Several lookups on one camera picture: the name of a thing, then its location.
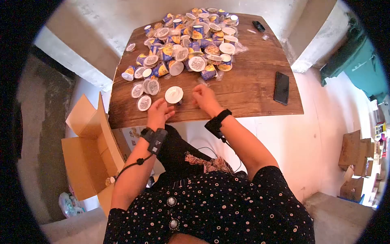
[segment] wrist-mounted device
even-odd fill
[[[207,122],[204,125],[204,127],[208,131],[210,131],[213,135],[215,135],[215,137],[217,137],[218,139],[221,139],[223,143],[226,143],[228,145],[229,145],[229,143],[226,142],[226,139],[224,138],[220,129],[222,127],[221,122],[229,115],[232,115],[232,112],[228,109],[225,109],[224,111],[220,112],[219,115],[212,118],[209,122]]]
[[[123,171],[125,171],[129,167],[136,165],[136,164],[142,165],[146,160],[148,160],[151,156],[153,156],[153,154],[157,155],[161,149],[161,146],[163,145],[163,142],[164,142],[167,134],[168,134],[168,132],[162,128],[158,128],[156,132],[154,132],[149,127],[146,127],[145,129],[143,129],[141,131],[141,137],[144,138],[147,142],[149,142],[149,147],[147,148],[147,150],[149,152],[151,152],[150,155],[145,159],[137,159],[136,163],[133,163],[133,164],[130,164],[130,165],[127,165],[126,167],[124,167],[121,170],[121,172],[118,174],[116,179],[122,174]]]

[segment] hand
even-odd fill
[[[147,124],[146,126],[156,131],[158,128],[165,128],[165,122],[167,119],[175,114],[174,107],[168,107],[167,102],[160,98],[155,101],[147,111]]]
[[[194,105],[198,105],[212,118],[219,115],[219,113],[223,111],[223,108],[215,98],[214,91],[204,84],[197,85],[192,90],[192,97],[192,103]]]

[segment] person's right hand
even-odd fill
[[[223,108],[215,98],[214,91],[204,84],[197,85],[192,90],[192,97],[192,103],[194,105],[198,105],[212,118],[223,111]]]

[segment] open cardboard box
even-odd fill
[[[78,137],[62,139],[66,171],[78,200],[97,195],[106,216],[114,184],[106,179],[122,170],[124,161],[107,121],[101,93],[97,110],[83,96],[66,119]]]

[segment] person's left hand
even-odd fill
[[[160,98],[155,101],[147,111],[147,124],[146,126],[156,131],[158,128],[165,128],[165,122],[167,119],[175,114],[174,107],[168,107],[167,102]]]

